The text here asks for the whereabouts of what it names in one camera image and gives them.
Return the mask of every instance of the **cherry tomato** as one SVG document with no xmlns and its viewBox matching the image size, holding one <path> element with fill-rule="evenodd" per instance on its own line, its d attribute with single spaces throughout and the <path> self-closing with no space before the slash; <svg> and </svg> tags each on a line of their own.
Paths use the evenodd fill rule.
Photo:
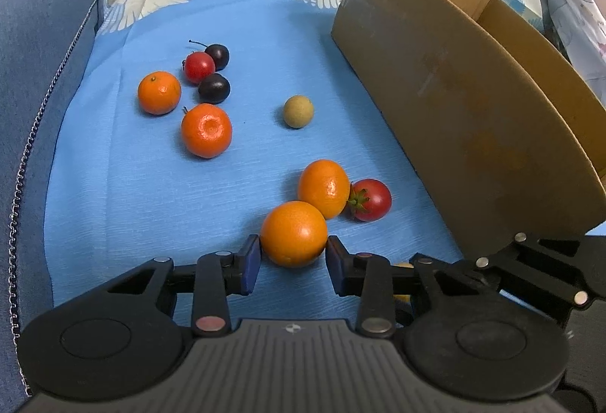
<svg viewBox="0 0 606 413">
<path fill-rule="evenodd" d="M 377 179 L 362 179 L 351 185 L 347 201 L 354 217 L 375 221 L 384 217 L 392 207 L 392 194 Z"/>
<path fill-rule="evenodd" d="M 214 73 L 213 58 L 202 51 L 192 52 L 183 61 L 183 71 L 189 81 L 199 84 L 208 75 Z"/>
</svg>

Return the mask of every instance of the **brown cardboard box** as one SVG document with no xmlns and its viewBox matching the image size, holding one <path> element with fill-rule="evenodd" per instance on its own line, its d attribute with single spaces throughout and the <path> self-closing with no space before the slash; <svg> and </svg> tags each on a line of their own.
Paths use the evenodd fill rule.
<svg viewBox="0 0 606 413">
<path fill-rule="evenodd" d="M 466 257 L 606 219 L 606 111 L 501 0 L 342 0 L 332 36 Z"/>
</svg>

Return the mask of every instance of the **gray ridged panel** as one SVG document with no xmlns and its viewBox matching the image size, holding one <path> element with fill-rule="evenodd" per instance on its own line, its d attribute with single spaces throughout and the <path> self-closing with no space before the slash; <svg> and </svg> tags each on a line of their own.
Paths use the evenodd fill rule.
<svg viewBox="0 0 606 413">
<path fill-rule="evenodd" d="M 300 326 L 293 331 L 292 324 Z M 486 405 L 425 384 L 392 343 L 343 320 L 246 319 L 225 338 L 197 341 L 181 367 L 145 393 L 76 404 L 45 395 L 21 413 L 564 413 L 549 396 Z"/>
</svg>

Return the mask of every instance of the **blue cloth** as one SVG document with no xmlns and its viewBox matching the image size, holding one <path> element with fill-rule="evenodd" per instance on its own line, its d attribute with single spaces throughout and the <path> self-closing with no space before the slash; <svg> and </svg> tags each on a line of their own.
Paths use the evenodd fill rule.
<svg viewBox="0 0 606 413">
<path fill-rule="evenodd" d="M 424 252 L 460 257 L 402 149 L 330 38 L 334 9 L 298 0 L 191 0 L 168 6 L 125 30 L 97 37 L 83 83 L 56 146 L 45 220 L 45 250 L 55 304 L 155 256 L 194 263 L 205 253 L 238 250 L 266 214 L 296 197 L 302 169 L 316 159 L 340 163 L 352 180 L 375 177 L 393 193 L 380 221 L 328 222 L 352 252 L 392 262 Z M 199 46 L 222 43 L 231 95 L 221 107 L 233 142 L 201 160 L 184 150 L 182 108 L 196 88 L 181 61 Z M 137 105 L 141 79 L 156 70 L 180 78 L 177 109 L 149 117 Z M 313 101 L 305 128 L 287 129 L 290 96 Z M 323 258 L 302 270 L 262 265 L 253 295 L 230 298 L 234 318 L 353 318 L 355 298 L 334 294 Z M 187 299 L 176 320 L 188 321 Z"/>
<path fill-rule="evenodd" d="M 55 73 L 95 0 L 0 0 L 0 411 L 25 398 L 8 315 L 8 224 L 17 170 L 34 118 Z M 56 82 L 27 162 L 17 232 L 19 321 L 50 309 L 43 246 L 46 191 L 63 114 L 84 74 L 96 11 Z"/>
</svg>

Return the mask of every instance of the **cherry stem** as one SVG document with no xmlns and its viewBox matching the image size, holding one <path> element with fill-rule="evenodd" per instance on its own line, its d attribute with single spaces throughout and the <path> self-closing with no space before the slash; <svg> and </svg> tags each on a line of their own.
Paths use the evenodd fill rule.
<svg viewBox="0 0 606 413">
<path fill-rule="evenodd" d="M 199 44 L 199 45 L 201 45 L 201 46 L 204 46 L 205 48 L 207 48 L 207 47 L 208 47 L 206 44 L 202 44 L 201 42 L 196 42 L 195 40 L 190 40 L 190 42 L 191 42 L 192 44 Z"/>
</svg>

